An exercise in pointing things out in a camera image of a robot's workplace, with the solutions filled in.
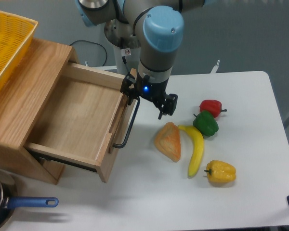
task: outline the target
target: pepper stem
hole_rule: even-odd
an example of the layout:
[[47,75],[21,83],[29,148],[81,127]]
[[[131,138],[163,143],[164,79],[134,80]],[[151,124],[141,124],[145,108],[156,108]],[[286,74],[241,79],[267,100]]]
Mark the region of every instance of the pepper stem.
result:
[[210,176],[212,176],[212,169],[210,168],[209,170],[204,170],[205,172],[208,172]]

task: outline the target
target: banana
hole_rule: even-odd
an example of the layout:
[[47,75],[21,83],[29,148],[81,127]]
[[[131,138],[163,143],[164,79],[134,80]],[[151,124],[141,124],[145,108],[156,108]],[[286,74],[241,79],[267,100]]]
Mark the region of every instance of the banana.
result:
[[191,178],[198,172],[198,169],[201,164],[203,150],[204,150],[204,140],[200,131],[194,126],[184,126],[179,125],[178,128],[182,131],[185,131],[188,136],[192,139],[194,144],[194,151],[192,158],[188,166],[188,177]]

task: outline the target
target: table surface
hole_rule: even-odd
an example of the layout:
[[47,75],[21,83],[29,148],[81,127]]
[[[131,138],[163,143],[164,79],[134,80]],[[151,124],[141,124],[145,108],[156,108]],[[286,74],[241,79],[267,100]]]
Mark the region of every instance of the table surface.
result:
[[[6,231],[166,231],[289,225],[289,146],[269,76],[264,72],[170,77],[167,93],[179,95],[173,116],[141,101],[127,146],[119,151],[109,182],[67,166],[58,185],[14,175],[19,194],[55,196],[56,208],[18,208]],[[166,122],[190,125],[204,99],[217,99],[228,112],[219,131],[205,138],[197,175],[187,178],[193,144],[181,132],[178,163],[153,144]],[[208,182],[211,160],[234,165],[237,179]]]

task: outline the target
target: yellow plastic basket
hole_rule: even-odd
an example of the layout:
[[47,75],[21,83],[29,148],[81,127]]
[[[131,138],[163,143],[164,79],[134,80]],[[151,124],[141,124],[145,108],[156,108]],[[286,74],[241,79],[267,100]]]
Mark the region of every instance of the yellow plastic basket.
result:
[[38,22],[0,11],[0,90],[25,55]]

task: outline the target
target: bread slice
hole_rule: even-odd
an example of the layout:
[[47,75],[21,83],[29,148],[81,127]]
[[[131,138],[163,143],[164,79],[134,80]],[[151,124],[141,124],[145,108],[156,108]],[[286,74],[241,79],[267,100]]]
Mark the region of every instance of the bread slice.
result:
[[178,127],[169,122],[158,132],[154,139],[154,145],[165,156],[173,162],[178,162],[181,158],[181,142]]

